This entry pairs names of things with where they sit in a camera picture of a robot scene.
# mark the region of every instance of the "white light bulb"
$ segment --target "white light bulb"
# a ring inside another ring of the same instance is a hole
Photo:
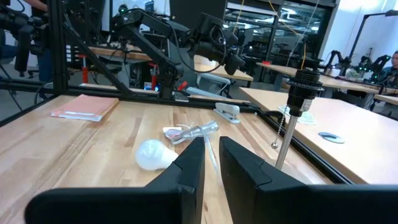
[[[177,153],[155,139],[141,143],[136,152],[137,164],[144,170],[166,169],[177,157]]]

